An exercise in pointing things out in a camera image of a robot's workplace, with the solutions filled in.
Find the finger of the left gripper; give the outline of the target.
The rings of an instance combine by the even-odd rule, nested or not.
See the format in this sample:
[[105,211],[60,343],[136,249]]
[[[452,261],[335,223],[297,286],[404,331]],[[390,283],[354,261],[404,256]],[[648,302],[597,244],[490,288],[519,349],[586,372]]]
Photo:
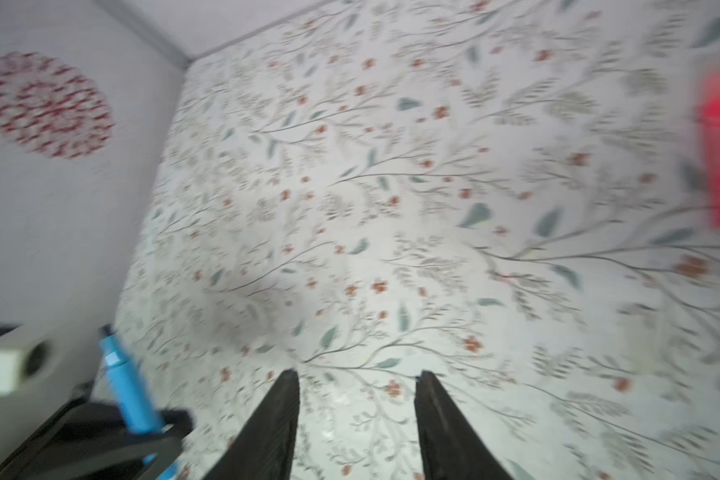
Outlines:
[[131,433],[117,406],[71,402],[0,463],[0,479],[157,479],[193,430],[186,410],[162,410],[156,433]]

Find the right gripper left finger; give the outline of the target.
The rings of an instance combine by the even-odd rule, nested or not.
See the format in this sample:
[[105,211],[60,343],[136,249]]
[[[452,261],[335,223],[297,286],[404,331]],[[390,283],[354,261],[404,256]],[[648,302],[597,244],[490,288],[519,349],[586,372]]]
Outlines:
[[291,477],[298,418],[298,373],[283,371],[206,480],[286,480]]

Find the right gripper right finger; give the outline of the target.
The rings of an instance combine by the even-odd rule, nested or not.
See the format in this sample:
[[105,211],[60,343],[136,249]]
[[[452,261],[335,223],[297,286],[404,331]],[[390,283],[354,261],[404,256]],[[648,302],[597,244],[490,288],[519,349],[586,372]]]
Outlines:
[[414,407],[426,480],[511,480],[431,371],[416,380]]

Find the blue highlighter pen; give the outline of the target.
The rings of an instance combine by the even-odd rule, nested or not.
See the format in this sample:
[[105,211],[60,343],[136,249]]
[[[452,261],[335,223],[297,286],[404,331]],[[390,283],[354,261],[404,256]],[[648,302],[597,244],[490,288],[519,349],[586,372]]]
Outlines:
[[138,368],[110,325],[100,328],[99,347],[110,389],[129,433],[158,434],[165,421],[155,408]]

